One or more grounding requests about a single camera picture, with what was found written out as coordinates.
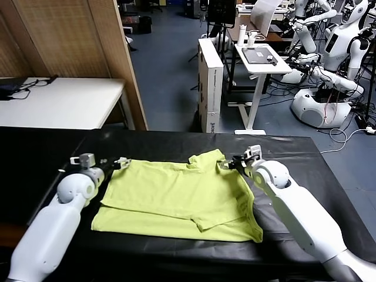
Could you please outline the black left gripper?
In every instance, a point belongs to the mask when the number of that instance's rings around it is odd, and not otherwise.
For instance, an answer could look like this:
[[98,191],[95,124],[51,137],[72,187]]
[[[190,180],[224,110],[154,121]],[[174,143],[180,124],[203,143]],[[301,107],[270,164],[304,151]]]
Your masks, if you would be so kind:
[[99,168],[103,171],[104,178],[108,178],[114,170],[127,169],[131,160],[126,160],[125,157],[108,157],[100,159]]

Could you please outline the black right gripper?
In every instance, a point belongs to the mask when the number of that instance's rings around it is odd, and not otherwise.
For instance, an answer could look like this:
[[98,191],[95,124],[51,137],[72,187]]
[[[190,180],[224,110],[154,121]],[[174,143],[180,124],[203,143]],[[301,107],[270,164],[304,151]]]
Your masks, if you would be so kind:
[[249,159],[246,155],[235,155],[232,160],[218,160],[219,168],[223,170],[236,169],[243,175],[249,175],[248,164]]

